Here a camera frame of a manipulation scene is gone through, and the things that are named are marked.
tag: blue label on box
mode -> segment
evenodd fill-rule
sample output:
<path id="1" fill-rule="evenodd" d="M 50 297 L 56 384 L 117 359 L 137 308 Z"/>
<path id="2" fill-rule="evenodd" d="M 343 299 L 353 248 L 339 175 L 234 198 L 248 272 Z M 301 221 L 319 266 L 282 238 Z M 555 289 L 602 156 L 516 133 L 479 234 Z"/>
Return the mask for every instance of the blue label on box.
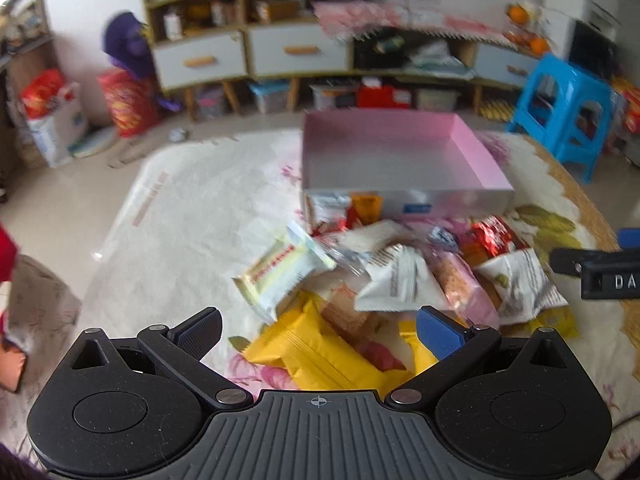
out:
<path id="1" fill-rule="evenodd" d="M 405 215 L 429 214 L 431 212 L 431 204 L 404 204 L 402 212 Z"/>

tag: black cable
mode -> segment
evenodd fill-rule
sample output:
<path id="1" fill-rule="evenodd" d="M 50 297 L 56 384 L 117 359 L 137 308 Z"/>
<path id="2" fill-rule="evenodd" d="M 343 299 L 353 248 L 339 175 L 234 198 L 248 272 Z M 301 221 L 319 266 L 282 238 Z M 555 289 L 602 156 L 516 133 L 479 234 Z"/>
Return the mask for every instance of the black cable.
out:
<path id="1" fill-rule="evenodd" d="M 614 431 L 616 431 L 618 428 L 620 428 L 621 426 L 624 426 L 625 424 L 630 423 L 632 420 L 636 420 L 636 418 L 640 417 L 640 412 L 635 412 L 632 415 L 629 415 L 628 417 L 623 418 L 622 420 L 617 421 L 613 427 L 611 428 L 611 433 L 613 433 Z"/>

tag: pink container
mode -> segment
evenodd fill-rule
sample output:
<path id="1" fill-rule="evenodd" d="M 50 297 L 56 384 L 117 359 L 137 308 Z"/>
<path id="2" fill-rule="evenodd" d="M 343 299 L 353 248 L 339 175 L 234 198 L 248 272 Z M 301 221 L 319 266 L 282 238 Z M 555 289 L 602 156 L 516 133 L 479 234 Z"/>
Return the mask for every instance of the pink container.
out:
<path id="1" fill-rule="evenodd" d="M 401 221 L 501 215 L 514 195 L 459 116 L 414 110 L 310 113 L 302 188 L 305 196 L 374 194 L 382 218 Z"/>

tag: wooden drawer handle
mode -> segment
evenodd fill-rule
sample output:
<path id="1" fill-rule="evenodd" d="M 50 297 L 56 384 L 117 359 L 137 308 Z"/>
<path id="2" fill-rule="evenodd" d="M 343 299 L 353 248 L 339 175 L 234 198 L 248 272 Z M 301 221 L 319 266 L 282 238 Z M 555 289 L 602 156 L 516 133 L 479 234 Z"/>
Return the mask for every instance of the wooden drawer handle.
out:
<path id="1" fill-rule="evenodd" d="M 512 73 L 514 75 L 519 75 L 521 77 L 528 77 L 529 76 L 529 72 L 527 72 L 523 68 L 516 68 L 516 67 L 511 66 L 511 65 L 507 65 L 507 72 Z"/>
<path id="2" fill-rule="evenodd" d="M 284 52 L 289 56 L 314 56 L 320 53 L 320 47 L 315 45 L 286 46 Z"/>
<path id="3" fill-rule="evenodd" d="M 201 66 L 213 65 L 218 62 L 218 58 L 215 56 L 203 56 L 203 57 L 190 57 L 184 60 L 184 65 L 187 68 L 199 68 Z"/>

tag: triangular cutout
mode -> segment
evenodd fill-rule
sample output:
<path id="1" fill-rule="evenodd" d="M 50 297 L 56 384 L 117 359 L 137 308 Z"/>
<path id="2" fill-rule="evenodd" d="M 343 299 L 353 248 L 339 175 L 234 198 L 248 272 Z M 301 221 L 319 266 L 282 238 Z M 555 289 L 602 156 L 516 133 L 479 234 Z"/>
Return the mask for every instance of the triangular cutout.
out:
<path id="1" fill-rule="evenodd" d="M 97 341 L 89 340 L 84 343 L 84 348 L 72 366 L 73 370 L 83 370 L 84 368 L 93 368 L 95 366 L 104 366 L 107 364 L 107 357 L 102 352 Z"/>
<path id="2" fill-rule="evenodd" d="M 542 340 L 536 353 L 531 358 L 532 365 L 548 366 L 551 368 L 566 368 L 562 357 L 551 341 Z"/>

